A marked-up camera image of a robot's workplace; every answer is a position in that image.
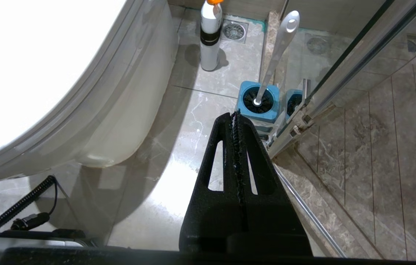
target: toilet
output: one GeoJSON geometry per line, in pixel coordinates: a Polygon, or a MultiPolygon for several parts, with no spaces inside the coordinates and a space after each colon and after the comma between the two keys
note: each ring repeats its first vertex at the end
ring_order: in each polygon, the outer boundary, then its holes
{"type": "Polygon", "coordinates": [[[0,180],[129,158],[177,47],[166,0],[1,0],[0,180]]]}

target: toilet brush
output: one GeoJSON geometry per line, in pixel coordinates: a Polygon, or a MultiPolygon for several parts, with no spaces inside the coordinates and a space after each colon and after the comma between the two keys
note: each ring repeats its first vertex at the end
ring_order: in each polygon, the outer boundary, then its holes
{"type": "Polygon", "coordinates": [[[263,122],[274,123],[279,115],[280,89],[268,85],[275,72],[281,56],[291,43],[299,27],[299,12],[290,12],[281,22],[278,29],[271,60],[268,64],[262,83],[244,81],[238,97],[238,109],[241,114],[263,122]]]}

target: metal drain cover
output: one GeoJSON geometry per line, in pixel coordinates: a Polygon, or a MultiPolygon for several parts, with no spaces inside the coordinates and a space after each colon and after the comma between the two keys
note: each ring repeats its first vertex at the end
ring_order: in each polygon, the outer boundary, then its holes
{"type": "Polygon", "coordinates": [[[223,20],[222,40],[245,43],[249,24],[233,20],[223,20]]]}
{"type": "Polygon", "coordinates": [[[239,24],[228,24],[223,29],[224,35],[231,40],[239,40],[245,34],[243,27],[239,24]]]}
{"type": "Polygon", "coordinates": [[[318,37],[310,38],[306,43],[307,49],[314,55],[321,55],[329,50],[326,40],[318,37]]]}

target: glass panel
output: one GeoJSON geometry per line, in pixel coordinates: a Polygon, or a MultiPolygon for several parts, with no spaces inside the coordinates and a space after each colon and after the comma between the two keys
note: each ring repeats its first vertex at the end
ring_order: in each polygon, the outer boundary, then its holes
{"type": "Polygon", "coordinates": [[[273,84],[280,88],[282,114],[276,122],[279,130],[270,137],[270,144],[301,103],[303,80],[311,95],[347,48],[362,38],[366,25],[373,24],[372,18],[380,7],[386,9],[385,3],[386,0],[289,0],[285,15],[298,10],[300,28],[275,71],[273,84]]]}
{"type": "MultiPolygon", "coordinates": [[[[275,162],[286,172],[294,170],[292,161],[301,168],[297,179],[285,177],[308,199],[315,190],[304,188],[303,176],[311,171],[310,185],[323,191],[310,200],[312,211],[325,200],[334,220],[354,223],[321,220],[333,237],[339,230],[345,235],[344,227],[354,237],[350,244],[337,241],[348,258],[416,261],[416,17],[332,103],[330,115],[316,120],[297,149],[281,153],[275,162]]],[[[316,209],[316,215],[326,211],[316,209]]]]}

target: spray bottle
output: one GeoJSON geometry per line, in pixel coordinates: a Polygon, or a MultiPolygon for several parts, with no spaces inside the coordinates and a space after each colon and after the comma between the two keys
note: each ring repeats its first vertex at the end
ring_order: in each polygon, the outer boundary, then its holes
{"type": "Polygon", "coordinates": [[[201,7],[201,68],[206,71],[213,71],[219,62],[219,40],[223,20],[221,2],[223,0],[206,0],[201,7]]]}

